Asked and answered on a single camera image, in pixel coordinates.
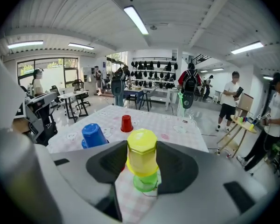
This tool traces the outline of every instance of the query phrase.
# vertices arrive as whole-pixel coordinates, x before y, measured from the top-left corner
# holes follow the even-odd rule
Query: green cup
[[[134,187],[140,192],[150,192],[154,188],[156,188],[158,183],[158,175],[157,172],[150,176],[146,177],[138,177],[134,176],[133,184]]]

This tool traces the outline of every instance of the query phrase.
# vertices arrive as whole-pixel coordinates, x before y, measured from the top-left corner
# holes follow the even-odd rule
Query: ceiling
[[[129,5],[137,9],[149,35],[142,35],[123,11]],[[7,48],[29,40],[44,44]],[[231,54],[256,41],[265,47]],[[0,55],[66,50],[70,42],[93,46],[87,52],[96,56],[172,48],[205,54],[225,65],[252,63],[267,74],[280,71],[280,25],[260,0],[22,0],[0,31]]]

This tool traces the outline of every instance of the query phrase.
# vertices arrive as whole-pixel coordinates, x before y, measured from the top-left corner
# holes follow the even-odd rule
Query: fluorescent light
[[[232,50],[231,53],[238,54],[238,53],[241,53],[244,51],[253,50],[253,49],[257,49],[257,48],[261,48],[261,47],[263,47],[263,44],[261,44],[260,42],[255,42],[250,45],[244,46],[242,48]]]
[[[93,50],[94,49],[94,47],[84,46],[84,45],[75,44],[75,43],[70,43],[68,46],[70,46],[70,47],[80,47],[80,48],[85,48],[85,49],[89,49],[89,50]]]
[[[10,44],[7,47],[9,49],[12,49],[17,47],[32,46],[32,45],[43,45],[43,41],[18,42],[18,43]]]
[[[128,7],[125,7],[123,10],[132,19],[132,21],[138,27],[140,32],[143,35],[148,35],[148,31],[147,31],[146,27],[144,26],[143,21],[140,18],[139,14],[137,13],[136,9],[133,6],[128,6]]]
[[[273,80],[273,77],[263,77],[266,80]]]
[[[273,77],[263,77],[266,80],[273,80]]]

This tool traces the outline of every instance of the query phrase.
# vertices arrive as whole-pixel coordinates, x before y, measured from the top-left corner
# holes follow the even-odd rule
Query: yellow cup
[[[150,176],[158,170],[155,134],[147,129],[132,131],[127,138],[127,167],[139,177]]]

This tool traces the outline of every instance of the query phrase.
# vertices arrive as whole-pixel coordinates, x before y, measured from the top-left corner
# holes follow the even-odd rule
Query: red cup
[[[121,131],[122,132],[131,132],[133,130],[132,122],[131,122],[131,116],[124,115],[121,119]]]

